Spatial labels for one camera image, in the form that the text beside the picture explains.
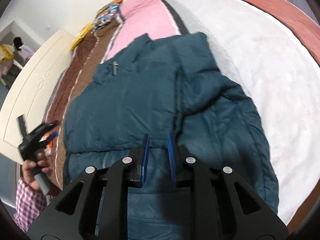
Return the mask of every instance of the zipper pull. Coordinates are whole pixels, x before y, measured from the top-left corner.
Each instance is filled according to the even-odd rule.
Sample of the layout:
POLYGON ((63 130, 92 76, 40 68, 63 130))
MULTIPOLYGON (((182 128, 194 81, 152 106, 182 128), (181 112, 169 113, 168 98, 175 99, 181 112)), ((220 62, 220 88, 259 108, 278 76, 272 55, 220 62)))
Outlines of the zipper pull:
POLYGON ((118 68, 119 68, 118 62, 114 61, 114 62, 113 62, 113 74, 114 74, 114 75, 117 75, 117 74, 118 74, 118 68))

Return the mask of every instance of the white blanket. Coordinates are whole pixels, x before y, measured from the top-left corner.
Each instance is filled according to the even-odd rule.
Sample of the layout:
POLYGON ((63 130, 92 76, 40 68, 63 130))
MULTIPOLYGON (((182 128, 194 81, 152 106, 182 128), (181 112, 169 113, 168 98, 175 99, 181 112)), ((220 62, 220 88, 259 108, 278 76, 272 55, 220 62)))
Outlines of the white blanket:
POLYGON ((293 33, 241 0, 167 0, 202 31, 222 73, 253 99, 279 180, 288 224, 320 178, 320 68, 293 33))

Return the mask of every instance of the person in background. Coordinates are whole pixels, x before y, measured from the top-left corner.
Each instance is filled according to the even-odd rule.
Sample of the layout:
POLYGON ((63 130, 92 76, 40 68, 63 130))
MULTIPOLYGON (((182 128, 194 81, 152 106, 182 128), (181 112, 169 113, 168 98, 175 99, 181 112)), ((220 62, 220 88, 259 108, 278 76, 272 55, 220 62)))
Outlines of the person in background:
MULTIPOLYGON (((47 158, 43 153, 38 154, 38 165, 42 172, 49 174, 50 168, 47 158)), ((42 194, 38 183, 34 180, 31 169, 36 163, 30 160, 24 161, 22 165, 22 178, 20 178, 16 195, 16 210, 13 215, 14 221, 24 232, 28 231, 30 224, 47 207, 45 196, 42 194)), ((52 185, 49 195, 57 196, 61 190, 52 185)))
POLYGON ((29 46, 22 43, 20 37, 15 37, 13 39, 13 44, 19 56, 23 59, 23 61, 29 60, 33 54, 35 53, 29 46))

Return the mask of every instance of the human hand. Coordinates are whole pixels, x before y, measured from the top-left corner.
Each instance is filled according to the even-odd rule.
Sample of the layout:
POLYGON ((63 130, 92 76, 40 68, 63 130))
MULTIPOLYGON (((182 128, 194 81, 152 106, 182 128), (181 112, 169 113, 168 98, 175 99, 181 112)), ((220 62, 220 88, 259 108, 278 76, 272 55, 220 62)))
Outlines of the human hand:
MULTIPOLYGON (((43 153, 38 153, 38 165, 42 167, 41 171, 43 173, 50 173, 49 162, 43 153)), ((29 185, 35 191, 40 191, 38 182, 33 178, 31 170, 36 167, 36 163, 30 160, 25 160, 22 165, 22 178, 24 183, 29 185)))

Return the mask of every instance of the jacket sleeve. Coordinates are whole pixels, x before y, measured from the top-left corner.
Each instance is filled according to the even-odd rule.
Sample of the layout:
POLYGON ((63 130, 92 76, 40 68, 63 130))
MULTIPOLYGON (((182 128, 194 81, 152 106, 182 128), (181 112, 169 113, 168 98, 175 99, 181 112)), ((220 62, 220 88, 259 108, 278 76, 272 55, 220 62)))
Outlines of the jacket sleeve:
POLYGON ((19 180, 16 196, 16 210, 14 221, 24 232, 30 224, 46 208, 47 203, 42 192, 34 191, 30 186, 19 180))

